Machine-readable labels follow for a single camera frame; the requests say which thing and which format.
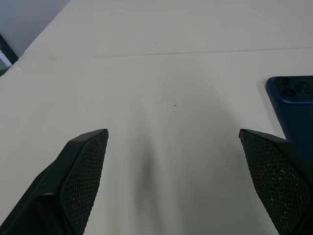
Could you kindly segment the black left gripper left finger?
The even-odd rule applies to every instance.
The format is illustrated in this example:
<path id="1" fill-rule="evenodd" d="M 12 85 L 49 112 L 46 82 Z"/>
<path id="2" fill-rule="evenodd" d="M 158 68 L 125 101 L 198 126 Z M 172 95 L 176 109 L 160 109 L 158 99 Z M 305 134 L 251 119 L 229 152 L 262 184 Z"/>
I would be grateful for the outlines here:
<path id="1" fill-rule="evenodd" d="M 82 235 L 100 179 L 107 129 L 81 134 L 28 187 L 0 227 L 2 235 Z"/>

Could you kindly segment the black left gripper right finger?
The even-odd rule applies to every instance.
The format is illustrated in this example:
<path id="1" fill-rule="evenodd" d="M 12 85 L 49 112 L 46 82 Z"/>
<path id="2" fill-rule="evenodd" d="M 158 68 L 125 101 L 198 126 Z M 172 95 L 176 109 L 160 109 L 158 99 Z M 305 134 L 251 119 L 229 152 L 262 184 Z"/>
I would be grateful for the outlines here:
<path id="1" fill-rule="evenodd" d="M 241 129 L 254 188 L 280 235 L 313 233 L 313 164 L 271 134 Z"/>

